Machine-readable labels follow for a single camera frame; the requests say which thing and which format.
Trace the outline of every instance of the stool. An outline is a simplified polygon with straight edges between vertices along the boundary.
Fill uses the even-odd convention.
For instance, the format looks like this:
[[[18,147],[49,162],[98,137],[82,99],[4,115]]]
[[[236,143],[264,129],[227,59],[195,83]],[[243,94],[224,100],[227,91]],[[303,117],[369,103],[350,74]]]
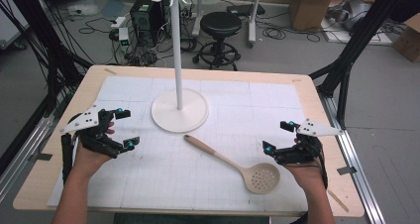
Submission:
[[[205,15],[200,21],[201,30],[211,36],[216,42],[204,45],[198,54],[192,58],[194,63],[203,59],[210,64],[209,69],[231,64],[237,71],[235,60],[241,58],[238,51],[231,45],[224,43],[226,38],[236,35],[242,28],[241,20],[228,12],[214,12]]]

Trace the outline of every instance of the gray floor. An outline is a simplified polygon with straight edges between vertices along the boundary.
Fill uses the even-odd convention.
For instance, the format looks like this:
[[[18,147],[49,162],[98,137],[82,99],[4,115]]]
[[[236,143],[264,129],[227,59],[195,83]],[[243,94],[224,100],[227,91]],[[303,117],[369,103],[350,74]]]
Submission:
[[[72,0],[61,0],[60,4]],[[66,20],[71,34],[97,63],[112,60],[111,42],[107,34],[82,35],[78,30],[84,22],[102,15],[122,16],[130,9],[132,0],[94,0],[101,9],[95,16],[78,18],[74,22]],[[265,5],[265,15],[274,16],[286,8]],[[224,11],[228,3],[208,6],[209,10]],[[286,26],[288,16],[259,19]],[[344,44],[328,43],[322,34],[320,42],[313,43],[305,35],[286,33],[284,40],[274,40],[263,36],[257,30],[257,43],[247,46],[248,25],[240,34],[228,40],[241,53],[237,62],[239,71],[309,74],[334,61]],[[94,24],[104,27],[105,23]],[[200,36],[199,41],[210,41]],[[171,55],[171,51],[158,54]],[[182,67],[207,69],[207,65],[194,64],[193,54],[182,54]],[[154,66],[173,67],[172,57],[160,59]],[[231,70],[229,66],[220,69]],[[365,169],[367,179],[387,223],[419,223],[420,191],[418,184],[420,154],[418,142],[420,96],[420,66],[412,63],[400,53],[387,46],[368,46],[357,60],[350,79],[346,124],[353,144]],[[1,121],[0,154],[13,141],[29,116],[46,95],[46,83],[31,50],[8,50],[0,54],[0,100]],[[32,162],[18,177],[9,194],[0,204],[2,223],[48,223],[52,213],[19,211],[13,208],[13,199],[30,171]],[[90,223],[113,223],[113,214],[90,213]],[[273,218],[274,224],[288,223],[292,219]],[[368,223],[367,218],[337,218],[338,223]]]

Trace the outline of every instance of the power strip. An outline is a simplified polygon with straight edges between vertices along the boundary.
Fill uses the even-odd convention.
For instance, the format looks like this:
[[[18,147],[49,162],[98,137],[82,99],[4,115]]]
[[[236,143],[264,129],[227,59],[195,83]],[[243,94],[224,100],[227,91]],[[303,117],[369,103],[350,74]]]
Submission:
[[[126,22],[127,18],[126,17],[118,17],[115,20],[115,24],[111,24],[111,28],[112,29],[119,29],[125,22]]]

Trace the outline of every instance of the white pole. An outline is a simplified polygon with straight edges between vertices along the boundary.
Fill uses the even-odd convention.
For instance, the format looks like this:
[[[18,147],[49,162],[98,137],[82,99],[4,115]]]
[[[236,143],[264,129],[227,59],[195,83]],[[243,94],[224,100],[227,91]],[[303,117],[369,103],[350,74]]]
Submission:
[[[170,7],[170,20],[172,25],[173,60],[175,64],[175,82],[177,108],[182,110],[182,74],[181,74],[181,35],[179,33],[179,4],[173,0]]]

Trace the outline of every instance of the computer tower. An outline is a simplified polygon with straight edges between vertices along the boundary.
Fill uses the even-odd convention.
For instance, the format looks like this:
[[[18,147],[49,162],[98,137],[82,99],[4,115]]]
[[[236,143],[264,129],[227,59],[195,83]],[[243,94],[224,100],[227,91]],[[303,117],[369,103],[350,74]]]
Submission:
[[[158,30],[164,24],[162,7],[152,0],[136,0],[130,10],[137,46],[154,47],[158,43]]]

